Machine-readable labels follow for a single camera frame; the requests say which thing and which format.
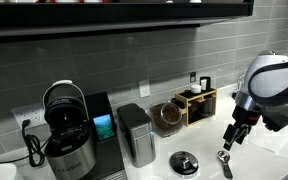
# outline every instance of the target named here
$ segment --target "subway tile backsplash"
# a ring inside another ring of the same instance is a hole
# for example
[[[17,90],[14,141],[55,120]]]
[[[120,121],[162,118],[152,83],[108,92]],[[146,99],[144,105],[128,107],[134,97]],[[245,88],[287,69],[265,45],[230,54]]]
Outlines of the subway tile backsplash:
[[[261,51],[288,55],[288,0],[255,0],[254,15],[175,28],[0,44],[0,154],[23,147],[12,108],[41,102],[52,82],[72,79],[84,93],[106,91],[115,110],[149,109],[189,88],[189,73],[212,86],[235,83]],[[150,81],[140,98],[138,81]],[[41,140],[48,125],[28,130]]]

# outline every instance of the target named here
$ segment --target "nespresso machine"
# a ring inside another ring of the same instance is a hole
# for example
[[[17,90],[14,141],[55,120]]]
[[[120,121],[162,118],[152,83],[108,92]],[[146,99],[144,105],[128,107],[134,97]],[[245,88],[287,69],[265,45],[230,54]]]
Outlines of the nespresso machine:
[[[51,137],[45,156],[59,180],[127,180],[106,93],[84,96],[70,80],[43,96]]]

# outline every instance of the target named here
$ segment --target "wooden shelf organizer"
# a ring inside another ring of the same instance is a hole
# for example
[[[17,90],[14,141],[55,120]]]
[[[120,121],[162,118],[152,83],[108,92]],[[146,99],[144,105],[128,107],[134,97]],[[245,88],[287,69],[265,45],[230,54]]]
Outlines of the wooden shelf organizer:
[[[217,91],[216,89],[211,89],[209,91],[202,91],[200,94],[192,95],[192,96],[185,96],[185,93],[190,93],[189,90],[176,93],[175,94],[175,99],[178,101],[181,101],[184,103],[184,109],[182,109],[182,115],[183,115],[183,123],[185,126],[190,126],[195,123],[201,122],[202,120],[205,120],[211,116],[215,115],[216,112],[216,97],[217,97]],[[205,97],[212,97],[212,113],[210,116],[203,117],[193,117],[193,113],[198,113],[199,109],[205,102]]]

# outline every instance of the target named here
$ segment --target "wall outlet cover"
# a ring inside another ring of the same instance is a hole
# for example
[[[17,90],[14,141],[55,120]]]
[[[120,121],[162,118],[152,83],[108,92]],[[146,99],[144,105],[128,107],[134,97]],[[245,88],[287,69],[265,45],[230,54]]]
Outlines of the wall outlet cover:
[[[27,128],[32,128],[40,126],[42,124],[46,124],[46,121],[44,119],[45,111],[41,103],[13,108],[12,112],[18,125],[21,128],[22,128],[22,122],[27,119],[31,120],[31,123],[27,126]]]
[[[147,97],[151,95],[149,80],[140,81],[139,86],[141,97]]]
[[[190,82],[196,82],[196,72],[190,73]]]

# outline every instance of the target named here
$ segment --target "black cable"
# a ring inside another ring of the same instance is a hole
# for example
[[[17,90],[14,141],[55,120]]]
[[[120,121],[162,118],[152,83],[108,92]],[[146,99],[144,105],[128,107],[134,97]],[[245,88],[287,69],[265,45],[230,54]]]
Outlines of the black cable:
[[[26,158],[29,158],[29,163],[32,167],[38,167],[41,166],[44,161],[45,161],[45,155],[42,152],[42,148],[47,144],[47,142],[49,141],[50,138],[48,138],[44,144],[42,146],[40,146],[40,140],[35,136],[35,135],[30,135],[27,134],[25,135],[25,128],[30,124],[30,120],[25,120],[22,123],[22,136],[24,139],[24,142],[28,148],[28,156],[25,156],[23,158],[19,158],[19,159],[15,159],[15,160],[10,160],[10,161],[4,161],[4,162],[0,162],[0,164],[4,164],[4,163],[13,163],[13,162],[17,162],[17,161],[21,161],[24,160]],[[36,163],[34,161],[34,154],[38,154],[40,156],[39,162]]]

